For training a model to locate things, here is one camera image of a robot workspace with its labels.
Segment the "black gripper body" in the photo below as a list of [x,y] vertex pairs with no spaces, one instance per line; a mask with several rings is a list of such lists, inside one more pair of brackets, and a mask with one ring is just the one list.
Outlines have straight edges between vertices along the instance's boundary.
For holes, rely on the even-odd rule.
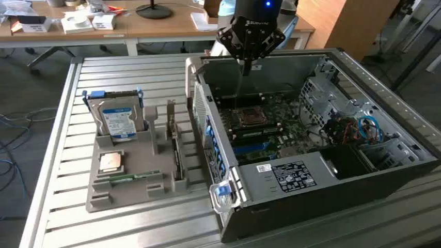
[[246,51],[248,30],[262,29],[272,33],[277,29],[281,1],[236,1],[230,27]]

